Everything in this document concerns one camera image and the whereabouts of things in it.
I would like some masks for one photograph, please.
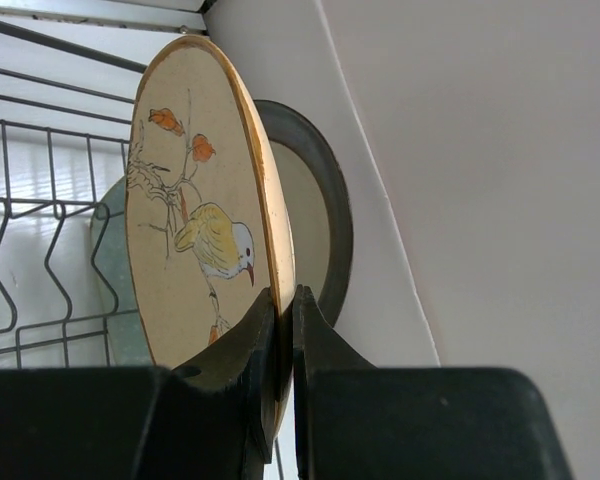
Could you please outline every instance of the bird's head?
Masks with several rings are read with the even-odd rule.
[[[253,286],[253,260],[255,252],[253,251],[253,237],[251,236],[251,232],[244,223],[234,223],[233,238],[235,239],[236,246],[238,247],[238,255],[240,258],[239,270],[246,270],[249,272],[251,286]]]

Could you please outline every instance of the wire rack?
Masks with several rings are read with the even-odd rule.
[[[1,21],[0,36],[133,72],[138,80],[145,69]],[[115,102],[127,106],[127,113],[133,105],[119,95],[11,69],[0,67],[0,77]],[[97,131],[109,131],[111,124],[128,130],[129,117],[2,93],[0,104],[80,117],[92,130],[0,118],[0,366],[111,365],[109,322],[136,307],[120,305],[118,292],[96,264],[109,222],[123,213],[110,211],[99,199],[123,176],[128,140]],[[94,215],[103,227],[89,241],[85,230]],[[104,303],[98,301],[98,283],[108,297]]]

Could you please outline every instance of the bird's beak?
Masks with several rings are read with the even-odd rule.
[[[253,287],[253,265],[247,263],[247,272],[249,272],[249,278],[251,279],[251,286]]]

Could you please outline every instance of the yellow bird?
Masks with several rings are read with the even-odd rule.
[[[231,279],[243,271],[249,273],[253,286],[253,237],[249,228],[240,222],[232,222],[215,203],[205,203],[196,208],[185,226],[174,238],[178,252],[193,250],[209,286],[216,311],[216,328],[224,333],[231,328],[220,315],[218,296],[209,277]]]

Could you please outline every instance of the dark plate rim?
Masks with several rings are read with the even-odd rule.
[[[269,141],[292,150],[309,167],[325,205],[329,221],[329,264],[318,305],[325,320],[338,320],[351,278],[353,218],[347,185],[329,143],[301,113],[271,100],[254,101]]]

